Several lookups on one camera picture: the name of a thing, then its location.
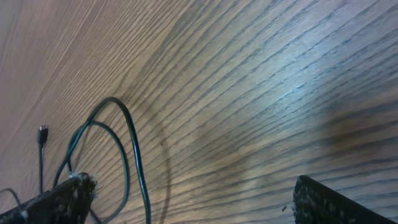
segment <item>wooden surface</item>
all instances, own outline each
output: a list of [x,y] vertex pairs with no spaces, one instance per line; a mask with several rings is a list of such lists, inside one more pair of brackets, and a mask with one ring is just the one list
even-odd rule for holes
[[[72,132],[117,96],[138,130],[154,223],[289,223],[298,175],[398,221],[398,2],[0,1],[0,187],[49,189]],[[143,223],[122,114],[129,201]],[[98,179],[93,209],[123,195],[118,150],[92,128],[73,155]],[[0,195],[1,211],[15,205]]]

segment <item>cord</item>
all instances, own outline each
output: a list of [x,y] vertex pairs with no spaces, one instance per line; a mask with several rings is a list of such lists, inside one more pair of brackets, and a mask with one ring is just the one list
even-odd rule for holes
[[[119,99],[115,98],[115,97],[108,97],[105,98],[103,101],[101,101],[95,108],[94,110],[91,112],[91,114],[89,115],[89,117],[87,118],[87,120],[84,122],[84,124],[82,126],[80,126],[73,134],[72,137],[70,138],[68,147],[67,147],[67,154],[65,156],[65,158],[63,159],[61,166],[58,168],[57,173],[55,174],[55,178],[54,178],[54,182],[53,182],[53,188],[55,186],[57,186],[58,184],[58,180],[60,178],[61,172],[63,170],[63,168],[65,168],[65,165],[68,166],[68,171],[69,173],[72,172],[72,165],[70,162],[70,158],[72,156],[73,151],[76,148],[76,145],[78,144],[81,136],[83,135],[85,129],[88,126],[98,126],[100,128],[103,128],[106,132],[108,132],[108,134],[113,138],[113,140],[115,141],[120,155],[121,155],[121,159],[123,162],[123,169],[124,169],[124,195],[123,195],[123,199],[122,202],[120,203],[119,207],[112,213],[112,215],[110,215],[106,220],[102,221],[95,215],[95,213],[90,210],[91,216],[94,218],[96,223],[108,223],[109,221],[111,221],[114,217],[116,217],[119,212],[124,208],[124,206],[127,203],[128,197],[129,197],[129,190],[130,190],[130,174],[129,174],[129,163],[127,160],[127,155],[126,152],[124,151],[123,145],[120,141],[120,139],[118,138],[118,136],[116,135],[116,133],[110,128],[108,127],[106,124],[98,122],[98,121],[94,121],[95,116],[98,114],[98,112],[101,111],[102,108],[105,107],[106,104],[113,102],[116,103],[120,110],[123,112],[123,115],[126,119],[126,123],[129,129],[129,133],[130,133],[130,137],[131,137],[131,143],[132,143],[132,148],[134,151],[134,158],[136,161],[136,168],[137,168],[137,175],[138,175],[138,180],[139,180],[139,185],[141,188],[141,194],[142,194],[142,199],[144,200],[144,206],[145,206],[145,211],[146,211],[146,223],[150,224],[151,223],[151,219],[150,219],[150,202],[149,202],[149,196],[148,196],[148,191],[147,191],[147,187],[146,187],[146,182],[145,182],[145,177],[144,177],[144,169],[142,168],[142,162],[141,162],[141,153],[139,150],[139,145],[138,145],[138,138],[137,138],[137,133],[136,133],[136,129],[134,127],[134,123],[132,122],[132,118],[130,115],[129,110],[127,109],[126,105],[124,105],[122,103],[122,101],[120,101]],[[38,134],[37,134],[37,143],[39,145],[39,190],[40,193],[43,192],[43,158],[42,158],[42,152],[43,152],[43,148],[44,148],[44,144],[47,142],[47,137],[49,134],[49,130],[46,126],[41,126]],[[15,192],[12,189],[4,189],[1,192],[4,191],[10,191],[14,198],[16,199],[18,206],[21,205],[17,195],[15,194]]]

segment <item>cable connector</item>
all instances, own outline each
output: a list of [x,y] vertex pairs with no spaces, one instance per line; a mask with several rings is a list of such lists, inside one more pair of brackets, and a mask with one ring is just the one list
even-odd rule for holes
[[39,130],[37,130],[37,143],[39,145],[44,145],[47,142],[47,137],[49,136],[49,129],[46,125],[41,125]]

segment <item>wood grain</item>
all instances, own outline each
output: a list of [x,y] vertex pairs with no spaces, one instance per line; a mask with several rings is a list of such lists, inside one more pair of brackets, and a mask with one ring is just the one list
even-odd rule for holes
[[[292,223],[298,175],[398,221],[395,0],[0,1],[0,187],[38,193],[35,135],[50,128],[49,189],[72,132],[106,96],[130,109],[154,223]],[[113,223],[143,223],[127,127],[98,120],[130,160]],[[118,150],[91,128],[73,155],[123,196]],[[15,204],[0,195],[0,211]]]

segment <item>wooden table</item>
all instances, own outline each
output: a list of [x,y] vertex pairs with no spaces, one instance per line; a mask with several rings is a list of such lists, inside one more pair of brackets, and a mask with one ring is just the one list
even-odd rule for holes
[[[153,223],[293,222],[282,208],[301,174],[398,221],[397,3],[2,0],[0,188],[38,194],[46,124],[49,189],[74,130],[116,96],[138,130]],[[124,118],[109,106],[98,120],[131,165],[113,222],[143,223]],[[93,210],[107,217],[124,188],[113,141],[91,128],[72,163],[98,179]]]

